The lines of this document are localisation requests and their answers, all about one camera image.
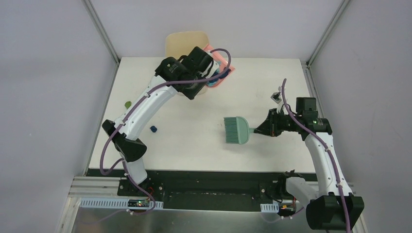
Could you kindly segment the light blue paper scrap upper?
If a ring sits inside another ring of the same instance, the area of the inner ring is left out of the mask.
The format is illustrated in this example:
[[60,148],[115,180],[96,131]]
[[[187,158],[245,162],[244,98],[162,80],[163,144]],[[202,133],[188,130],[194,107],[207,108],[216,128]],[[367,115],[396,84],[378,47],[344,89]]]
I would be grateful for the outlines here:
[[222,78],[216,78],[206,83],[208,88],[217,87],[222,82]]

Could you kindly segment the green paper scrap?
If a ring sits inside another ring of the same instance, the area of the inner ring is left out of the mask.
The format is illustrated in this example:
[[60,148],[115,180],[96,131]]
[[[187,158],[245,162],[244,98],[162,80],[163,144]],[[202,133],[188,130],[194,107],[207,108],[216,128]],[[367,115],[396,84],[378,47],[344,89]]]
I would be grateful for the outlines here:
[[132,106],[132,102],[131,102],[131,101],[127,101],[127,102],[124,104],[124,106],[125,106],[126,109],[129,109],[129,108]]

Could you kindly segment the small dark blue scrap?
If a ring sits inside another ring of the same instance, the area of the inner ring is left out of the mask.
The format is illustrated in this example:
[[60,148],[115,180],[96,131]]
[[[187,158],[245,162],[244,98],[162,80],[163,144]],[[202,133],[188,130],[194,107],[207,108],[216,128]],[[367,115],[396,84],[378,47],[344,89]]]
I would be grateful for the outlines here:
[[157,132],[157,127],[156,126],[151,126],[150,127],[150,130],[153,132],[153,133],[155,133],[155,132]]

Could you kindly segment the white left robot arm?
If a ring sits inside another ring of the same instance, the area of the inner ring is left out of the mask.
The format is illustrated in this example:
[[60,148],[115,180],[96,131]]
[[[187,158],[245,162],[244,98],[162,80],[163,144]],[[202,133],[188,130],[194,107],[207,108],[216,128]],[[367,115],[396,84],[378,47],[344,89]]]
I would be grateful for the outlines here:
[[147,193],[147,172],[143,155],[147,146],[140,140],[140,134],[156,112],[177,93],[189,100],[195,98],[205,86],[205,79],[213,73],[215,62],[211,53],[195,47],[189,55],[179,59],[167,57],[155,69],[145,91],[127,111],[116,120],[105,120],[102,128],[109,139],[104,145],[107,149],[113,142],[120,153],[127,177],[131,181],[129,189],[136,196]]

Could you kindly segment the left controller circuit board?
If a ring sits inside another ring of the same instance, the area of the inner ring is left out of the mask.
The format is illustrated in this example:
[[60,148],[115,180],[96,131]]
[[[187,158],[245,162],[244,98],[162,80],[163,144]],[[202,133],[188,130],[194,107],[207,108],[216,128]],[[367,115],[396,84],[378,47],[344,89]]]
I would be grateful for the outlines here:
[[130,208],[148,208],[150,206],[150,201],[147,199],[128,200],[127,206]]

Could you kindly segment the dark blue paper scrap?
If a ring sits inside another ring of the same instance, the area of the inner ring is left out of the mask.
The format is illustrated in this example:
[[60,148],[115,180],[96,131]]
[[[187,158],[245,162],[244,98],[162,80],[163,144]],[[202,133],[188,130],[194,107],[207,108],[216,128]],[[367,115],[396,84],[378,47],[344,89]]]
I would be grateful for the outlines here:
[[220,80],[222,80],[222,79],[225,79],[230,73],[231,73],[231,69],[228,69],[225,73],[223,73],[220,77],[219,77],[219,79]]

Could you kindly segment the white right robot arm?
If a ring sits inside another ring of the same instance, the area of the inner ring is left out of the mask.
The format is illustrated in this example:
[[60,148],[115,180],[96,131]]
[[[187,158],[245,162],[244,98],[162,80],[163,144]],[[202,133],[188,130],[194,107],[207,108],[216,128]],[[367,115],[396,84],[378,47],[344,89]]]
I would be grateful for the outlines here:
[[333,147],[332,129],[326,118],[320,118],[316,98],[298,97],[296,110],[278,95],[276,108],[270,109],[263,123],[254,133],[277,137],[283,132],[298,133],[309,150],[318,181],[313,189],[304,177],[295,171],[282,173],[272,191],[271,198],[294,197],[306,212],[313,230],[350,232],[362,211],[364,201],[355,196],[346,182]]

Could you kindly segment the controller circuit board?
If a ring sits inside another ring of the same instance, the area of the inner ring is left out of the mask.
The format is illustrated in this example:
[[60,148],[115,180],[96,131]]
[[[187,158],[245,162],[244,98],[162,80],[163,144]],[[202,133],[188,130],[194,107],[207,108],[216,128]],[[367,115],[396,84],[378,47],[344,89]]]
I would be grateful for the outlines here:
[[150,206],[150,201],[147,199],[128,200],[127,206],[130,208],[148,208]]
[[287,217],[287,216],[292,216],[296,212],[296,208],[293,205],[290,206],[282,206],[279,209],[279,212],[277,213],[279,216]]

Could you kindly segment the mint green hand brush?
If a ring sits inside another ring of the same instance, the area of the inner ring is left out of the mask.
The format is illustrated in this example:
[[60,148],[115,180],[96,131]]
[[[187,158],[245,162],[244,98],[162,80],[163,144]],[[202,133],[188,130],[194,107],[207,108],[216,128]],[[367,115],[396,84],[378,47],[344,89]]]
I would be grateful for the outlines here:
[[249,126],[248,121],[240,116],[224,117],[225,142],[227,144],[246,144],[255,128]]

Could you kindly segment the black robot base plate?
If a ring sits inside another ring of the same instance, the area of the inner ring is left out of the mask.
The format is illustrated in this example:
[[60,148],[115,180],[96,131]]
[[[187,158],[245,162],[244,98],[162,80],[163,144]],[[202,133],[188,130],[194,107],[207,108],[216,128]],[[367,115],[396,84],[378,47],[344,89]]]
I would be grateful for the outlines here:
[[286,191],[286,179],[297,176],[290,172],[218,172],[148,170],[148,177],[134,187],[123,170],[116,169],[110,177],[119,178],[119,196],[151,194],[166,209],[212,211],[259,211],[261,204],[294,201]]

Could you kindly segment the aluminium frame rail right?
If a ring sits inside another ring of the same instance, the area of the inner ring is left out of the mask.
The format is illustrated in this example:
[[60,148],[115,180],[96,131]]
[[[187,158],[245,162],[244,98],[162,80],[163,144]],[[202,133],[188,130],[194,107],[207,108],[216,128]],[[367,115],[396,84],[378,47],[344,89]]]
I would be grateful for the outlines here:
[[326,29],[324,30],[320,40],[316,44],[314,50],[312,51],[309,59],[306,61],[307,68],[310,68],[312,64],[314,63],[315,59],[317,56],[320,54],[321,49],[324,47],[324,45],[327,43],[328,39],[332,35],[334,29],[336,28],[340,18],[342,15],[345,13],[347,7],[351,3],[351,0],[342,0],[335,11],[334,15],[332,16],[332,19],[328,23]]

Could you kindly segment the aluminium frame rail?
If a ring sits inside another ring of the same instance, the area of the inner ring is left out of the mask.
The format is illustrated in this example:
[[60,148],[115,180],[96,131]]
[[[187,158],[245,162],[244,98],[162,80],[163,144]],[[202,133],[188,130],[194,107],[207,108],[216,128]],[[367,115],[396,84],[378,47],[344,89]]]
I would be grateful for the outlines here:
[[328,23],[326,29],[324,30],[320,40],[316,44],[314,50],[312,51],[309,59],[306,61],[307,68],[310,68],[312,64],[314,63],[315,59],[317,56],[320,54],[321,49],[324,47],[324,45],[327,43],[328,39],[332,35],[334,29],[336,28],[340,18],[342,15],[345,13],[347,7],[351,3],[351,0],[342,0],[335,11],[334,15],[332,16],[332,19]]
[[91,0],[82,0],[82,3],[89,14],[89,17],[94,24],[98,34],[100,35],[106,49],[108,50],[110,56],[112,57],[113,61],[115,62],[116,66],[120,65],[121,58],[119,57],[118,53],[116,52],[114,45],[109,38],[109,35],[99,17],[97,10],[95,9]]

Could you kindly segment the aluminium frame rail left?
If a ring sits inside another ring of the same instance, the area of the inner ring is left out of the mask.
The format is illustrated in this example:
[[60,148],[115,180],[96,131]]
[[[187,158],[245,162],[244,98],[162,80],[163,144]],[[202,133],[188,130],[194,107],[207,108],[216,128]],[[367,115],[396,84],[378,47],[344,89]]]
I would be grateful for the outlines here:
[[82,3],[89,14],[89,17],[94,24],[98,34],[100,35],[106,49],[108,50],[110,56],[112,57],[113,61],[115,62],[116,66],[120,65],[121,58],[119,57],[118,53],[116,52],[114,45],[109,38],[109,35],[99,17],[97,10],[95,9],[91,0],[82,0]]

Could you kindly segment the beige plastic waste bin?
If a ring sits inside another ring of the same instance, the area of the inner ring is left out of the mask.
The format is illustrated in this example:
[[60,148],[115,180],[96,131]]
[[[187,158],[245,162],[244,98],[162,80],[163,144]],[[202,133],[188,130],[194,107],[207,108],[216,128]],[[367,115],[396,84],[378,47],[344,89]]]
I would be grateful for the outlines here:
[[[165,40],[165,57],[173,57],[178,60],[182,55],[188,55],[194,47],[203,49],[207,44],[209,44],[209,38],[203,31],[172,33]],[[197,95],[205,92],[206,87],[203,87]]]

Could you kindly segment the right controller circuit board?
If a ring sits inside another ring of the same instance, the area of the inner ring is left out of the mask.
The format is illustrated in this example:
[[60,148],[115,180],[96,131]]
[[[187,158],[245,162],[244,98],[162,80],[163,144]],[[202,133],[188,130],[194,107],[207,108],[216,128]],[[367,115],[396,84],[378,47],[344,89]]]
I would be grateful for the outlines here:
[[296,212],[296,208],[293,205],[290,206],[282,206],[279,209],[279,212],[277,213],[279,216],[287,217],[287,216],[292,216]]

